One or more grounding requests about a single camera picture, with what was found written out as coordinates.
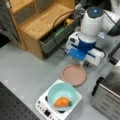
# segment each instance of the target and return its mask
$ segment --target black cable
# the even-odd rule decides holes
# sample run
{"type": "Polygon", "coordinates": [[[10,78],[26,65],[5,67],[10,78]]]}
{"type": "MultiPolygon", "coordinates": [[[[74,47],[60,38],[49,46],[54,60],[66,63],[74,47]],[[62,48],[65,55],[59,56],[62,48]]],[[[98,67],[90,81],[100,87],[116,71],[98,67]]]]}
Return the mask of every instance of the black cable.
{"type": "Polygon", "coordinates": [[[74,11],[66,12],[66,13],[62,14],[61,16],[59,16],[59,17],[54,21],[53,27],[52,27],[52,33],[53,33],[53,40],[54,40],[54,42],[55,42],[55,44],[56,44],[57,47],[58,47],[58,43],[57,43],[57,41],[56,41],[55,34],[54,34],[55,24],[56,24],[56,22],[57,22],[61,17],[63,17],[64,15],[69,14],[69,13],[72,13],[72,12],[75,12],[75,11],[84,11],[84,10],[74,10],[74,11]]]}
{"type": "Polygon", "coordinates": [[[114,22],[114,20],[104,11],[104,13],[108,16],[108,18],[118,27],[118,28],[120,28],[120,26],[116,23],[116,22],[114,22]]]}

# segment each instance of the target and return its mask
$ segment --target wooden shelf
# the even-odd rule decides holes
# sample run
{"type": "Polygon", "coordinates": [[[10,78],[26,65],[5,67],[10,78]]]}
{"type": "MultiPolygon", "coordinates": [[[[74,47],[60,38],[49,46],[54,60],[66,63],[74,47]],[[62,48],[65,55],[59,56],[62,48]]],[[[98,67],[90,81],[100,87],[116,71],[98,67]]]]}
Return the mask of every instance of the wooden shelf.
{"type": "MultiPolygon", "coordinates": [[[[54,21],[59,16],[69,11],[72,11],[72,9],[55,3],[51,7],[46,9],[44,12],[41,12],[38,16],[22,25],[20,27],[20,30],[26,33],[27,35],[31,36],[35,40],[39,40],[52,29],[54,21]]],[[[56,25],[65,20],[65,18],[67,18],[70,14],[71,13],[61,17],[57,21],[56,25]]]]}
{"type": "Polygon", "coordinates": [[[11,11],[15,14],[33,2],[33,0],[10,0],[12,6],[11,11]]]}

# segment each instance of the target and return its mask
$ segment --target orange object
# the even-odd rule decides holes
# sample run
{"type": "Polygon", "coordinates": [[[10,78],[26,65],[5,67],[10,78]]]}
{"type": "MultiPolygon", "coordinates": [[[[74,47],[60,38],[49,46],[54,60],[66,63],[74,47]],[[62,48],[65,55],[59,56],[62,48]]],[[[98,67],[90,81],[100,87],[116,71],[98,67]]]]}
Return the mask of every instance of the orange object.
{"type": "Polygon", "coordinates": [[[54,104],[55,107],[67,107],[69,105],[70,105],[70,100],[66,97],[59,98],[54,104]]]}

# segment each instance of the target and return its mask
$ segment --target pink dish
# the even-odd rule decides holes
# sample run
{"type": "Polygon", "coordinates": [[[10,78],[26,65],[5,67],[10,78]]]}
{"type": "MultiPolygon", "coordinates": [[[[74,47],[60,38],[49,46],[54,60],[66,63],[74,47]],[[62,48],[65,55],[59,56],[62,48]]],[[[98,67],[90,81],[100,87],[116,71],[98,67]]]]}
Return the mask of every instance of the pink dish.
{"type": "Polygon", "coordinates": [[[86,72],[81,65],[68,65],[61,72],[61,79],[73,86],[78,86],[85,81],[86,72]]]}

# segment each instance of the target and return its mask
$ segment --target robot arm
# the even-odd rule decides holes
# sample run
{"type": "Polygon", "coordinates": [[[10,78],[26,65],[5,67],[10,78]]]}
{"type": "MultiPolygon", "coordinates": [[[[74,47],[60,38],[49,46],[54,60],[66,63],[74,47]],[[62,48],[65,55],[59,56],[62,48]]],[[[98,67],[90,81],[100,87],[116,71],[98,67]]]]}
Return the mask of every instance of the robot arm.
{"type": "Polygon", "coordinates": [[[110,36],[117,36],[120,34],[119,26],[120,16],[118,14],[97,7],[88,8],[81,23],[81,31],[69,36],[66,44],[67,53],[80,61],[86,60],[99,65],[105,56],[102,51],[95,48],[99,32],[103,31],[110,36]]]}

